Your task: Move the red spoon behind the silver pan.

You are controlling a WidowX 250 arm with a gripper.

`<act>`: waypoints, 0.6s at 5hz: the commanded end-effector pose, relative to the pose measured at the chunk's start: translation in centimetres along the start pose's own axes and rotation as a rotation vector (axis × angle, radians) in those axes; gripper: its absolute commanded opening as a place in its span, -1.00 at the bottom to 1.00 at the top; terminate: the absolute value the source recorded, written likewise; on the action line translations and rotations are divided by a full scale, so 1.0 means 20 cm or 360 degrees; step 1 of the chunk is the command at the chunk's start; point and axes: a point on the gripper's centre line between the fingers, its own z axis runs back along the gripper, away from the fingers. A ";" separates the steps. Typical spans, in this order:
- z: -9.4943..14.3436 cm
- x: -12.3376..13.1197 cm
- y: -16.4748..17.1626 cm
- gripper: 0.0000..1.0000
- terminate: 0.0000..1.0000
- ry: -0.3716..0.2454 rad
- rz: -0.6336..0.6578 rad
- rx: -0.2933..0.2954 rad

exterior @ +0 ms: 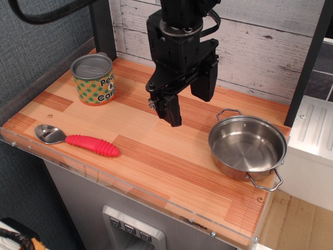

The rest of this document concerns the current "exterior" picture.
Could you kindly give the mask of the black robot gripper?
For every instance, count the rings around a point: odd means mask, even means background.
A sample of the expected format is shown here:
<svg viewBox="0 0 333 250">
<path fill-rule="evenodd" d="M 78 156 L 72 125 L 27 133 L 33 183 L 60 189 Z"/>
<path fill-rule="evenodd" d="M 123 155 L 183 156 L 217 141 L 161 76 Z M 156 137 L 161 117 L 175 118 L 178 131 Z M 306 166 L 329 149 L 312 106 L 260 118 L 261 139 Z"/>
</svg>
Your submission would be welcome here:
<svg viewBox="0 0 333 250">
<path fill-rule="evenodd" d="M 190 86 L 192 95 L 209 102 L 213 97 L 219 57 L 215 53 L 216 39 L 201 41 L 214 33 L 218 26 L 203 29 L 203 19 L 196 16 L 188 27 L 185 21 L 176 25 L 176 17 L 167 19 L 158 10 L 147 20 L 150 53 L 156 65 L 155 72 L 146 85 L 150 101 L 157 102 L 160 119 L 172 127 L 182 125 L 177 94 Z"/>
</svg>

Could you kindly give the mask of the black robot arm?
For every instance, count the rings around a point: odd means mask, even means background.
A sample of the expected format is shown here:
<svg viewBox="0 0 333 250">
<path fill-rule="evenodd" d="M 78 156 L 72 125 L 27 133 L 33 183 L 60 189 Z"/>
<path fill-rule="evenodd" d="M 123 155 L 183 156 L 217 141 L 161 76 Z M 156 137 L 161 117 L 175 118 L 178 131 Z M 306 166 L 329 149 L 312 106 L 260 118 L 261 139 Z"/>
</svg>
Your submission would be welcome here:
<svg viewBox="0 0 333 250">
<path fill-rule="evenodd" d="M 208 102 L 214 94 L 219 42 L 201 41 L 219 29 L 213 7 L 220 1 L 161 1 L 160 10 L 147 19 L 152 61 L 156 69 L 146 85 L 149 106 L 171 126 L 182 124 L 178 93 L 190 87 L 192 95 Z"/>
</svg>

